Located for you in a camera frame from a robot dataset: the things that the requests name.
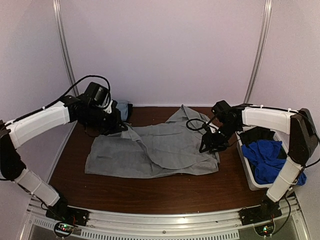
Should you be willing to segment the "grey polo shirt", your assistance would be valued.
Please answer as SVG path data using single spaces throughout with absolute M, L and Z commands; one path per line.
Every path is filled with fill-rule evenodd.
M 182 105 L 164 123 L 100 135 L 92 143 L 84 172 L 131 179 L 218 172 L 218 153 L 199 152 L 204 130 L 195 129 L 208 121 L 205 114 Z

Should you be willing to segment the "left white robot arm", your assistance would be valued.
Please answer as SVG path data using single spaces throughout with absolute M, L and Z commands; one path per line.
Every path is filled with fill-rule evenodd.
M 0 172 L 6 181 L 22 186 L 32 195 L 53 207 L 52 213 L 61 222 L 72 218 L 72 211 L 61 203 L 62 196 L 52 186 L 28 169 L 18 152 L 29 141 L 34 144 L 41 140 L 47 131 L 58 126 L 78 122 L 85 129 L 98 131 L 99 135 L 110 135 L 126 131 L 121 114 L 112 100 L 110 86 L 91 82 L 84 93 L 71 96 L 64 93 L 57 100 L 34 112 L 5 122 L 0 130 Z

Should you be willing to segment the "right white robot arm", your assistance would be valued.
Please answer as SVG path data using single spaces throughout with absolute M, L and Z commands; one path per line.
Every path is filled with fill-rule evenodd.
M 217 130 L 211 130 L 209 122 L 202 125 L 205 133 L 200 142 L 201 153 L 224 151 L 229 147 L 229 139 L 235 132 L 252 130 L 254 127 L 274 131 L 273 138 L 283 142 L 286 161 L 265 194 L 267 200 L 256 210 L 259 220 L 268 220 L 276 212 L 274 204 L 297 184 L 299 176 L 311 166 L 308 161 L 320 145 L 320 137 L 310 110 L 282 109 L 249 103 L 231 106 L 221 100 L 211 111 L 222 125 Z

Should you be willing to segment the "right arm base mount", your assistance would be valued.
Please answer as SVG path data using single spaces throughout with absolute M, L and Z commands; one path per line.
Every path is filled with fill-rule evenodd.
M 243 226 L 271 221 L 273 218 L 281 217 L 282 211 L 278 204 L 267 205 L 262 203 L 258 206 L 244 207 L 238 211 Z

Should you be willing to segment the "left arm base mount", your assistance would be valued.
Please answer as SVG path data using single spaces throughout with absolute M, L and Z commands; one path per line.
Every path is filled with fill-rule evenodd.
M 66 205 L 49 206 L 45 216 L 70 225 L 86 226 L 89 218 L 89 211 Z

